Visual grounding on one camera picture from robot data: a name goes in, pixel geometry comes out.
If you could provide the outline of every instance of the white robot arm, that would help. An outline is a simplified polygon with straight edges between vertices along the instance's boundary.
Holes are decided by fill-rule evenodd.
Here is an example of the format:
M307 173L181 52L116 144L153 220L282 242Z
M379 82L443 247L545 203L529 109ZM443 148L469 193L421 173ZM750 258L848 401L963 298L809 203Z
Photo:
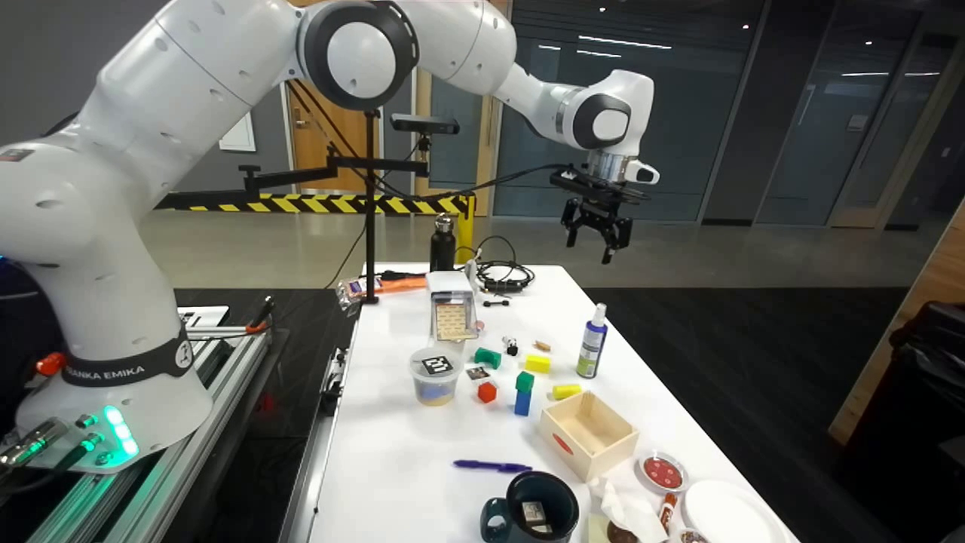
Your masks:
M276 82L304 74L342 106L389 100L413 65L522 112L545 138L590 151L601 183L637 182L654 85L612 73L542 85L517 65L517 34L487 0L171 0L99 73L60 132L0 148L0 252L50 298L68 366L17 410L125 412L133 439L82 471L120 471L187 437L212 410L189 371L176 295L138 220Z

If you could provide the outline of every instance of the pen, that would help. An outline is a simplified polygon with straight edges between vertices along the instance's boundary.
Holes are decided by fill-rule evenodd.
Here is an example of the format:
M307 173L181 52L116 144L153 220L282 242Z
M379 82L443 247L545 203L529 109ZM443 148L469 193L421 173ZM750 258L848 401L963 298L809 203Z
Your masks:
M476 460L455 460L453 461L460 471L499 471L499 475L524 475L533 471L529 465L512 465L512 461L476 461Z

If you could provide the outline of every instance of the brown box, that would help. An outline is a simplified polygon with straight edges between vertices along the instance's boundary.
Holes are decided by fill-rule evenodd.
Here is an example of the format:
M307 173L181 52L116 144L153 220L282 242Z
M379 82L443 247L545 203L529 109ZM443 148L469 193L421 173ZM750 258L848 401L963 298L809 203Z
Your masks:
M593 393L571 395L545 407L539 431L582 481L593 481L619 461L634 460L640 437L640 431Z

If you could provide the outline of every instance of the yellow and black tape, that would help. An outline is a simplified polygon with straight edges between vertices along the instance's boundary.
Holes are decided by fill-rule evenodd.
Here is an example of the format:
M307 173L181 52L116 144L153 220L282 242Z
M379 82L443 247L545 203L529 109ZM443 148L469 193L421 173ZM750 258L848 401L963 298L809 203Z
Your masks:
M199 214L366 214L366 197L324 197L324 193L260 193L250 203L194 203L194 206L167 206L179 211L199 211ZM476 247L473 217L476 217L476 197L378 197L378 214L387 217L455 217L458 247Z

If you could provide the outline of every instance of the table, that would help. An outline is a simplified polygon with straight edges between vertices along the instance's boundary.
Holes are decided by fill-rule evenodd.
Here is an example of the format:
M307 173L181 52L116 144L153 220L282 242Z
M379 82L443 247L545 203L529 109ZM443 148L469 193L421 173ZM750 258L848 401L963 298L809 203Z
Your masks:
M558 267L533 267L537 280L512 295L511 308L478 308L487 331L476 343L504 349L504 338L551 343L556 374L539 377L529 419L512 415L517 363L504 359L500 399L482 407L473 384L460 377L450 407L421 407L411 379L411 354L427 347L427 292L392 292L366 308L345 377L345 399L333 422L329 449L320 456L320 499L312 541L478 541L478 510L500 499L512 478L455 471L453 460L524 461L571 482L582 506L582 541L590 490L542 444L537 419L551 384L572 384L582 326L593 314L590 298ZM728 461L654 371L634 354L619 329L597 379L582 379L640 429L640 453L677 456L693 481L728 481L766 515L779 543L796 541L762 504L748 481ZM629 461L607 475L619 491L645 491Z

